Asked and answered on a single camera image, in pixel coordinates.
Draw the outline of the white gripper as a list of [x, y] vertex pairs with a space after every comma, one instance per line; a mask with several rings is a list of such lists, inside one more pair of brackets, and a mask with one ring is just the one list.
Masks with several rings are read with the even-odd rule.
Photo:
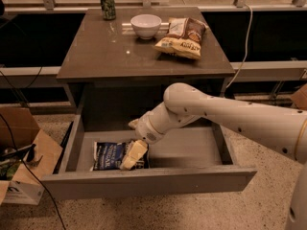
[[151, 122], [153, 115], [154, 113], [152, 111], [148, 111], [139, 119], [134, 119], [129, 122], [129, 127], [135, 129], [136, 136], [141, 140], [130, 141], [127, 144], [120, 165], [121, 170], [144, 169], [148, 144], [155, 144], [164, 137], [162, 133], [159, 133], [154, 128]]

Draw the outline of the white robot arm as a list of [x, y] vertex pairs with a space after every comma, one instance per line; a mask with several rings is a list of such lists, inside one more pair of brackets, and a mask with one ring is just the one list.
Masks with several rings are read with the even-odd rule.
[[136, 137], [148, 144], [173, 128], [200, 118], [226, 127], [280, 153], [303, 169], [296, 181], [285, 230], [307, 230], [307, 112], [207, 95], [182, 82], [166, 88], [163, 102], [129, 122]]

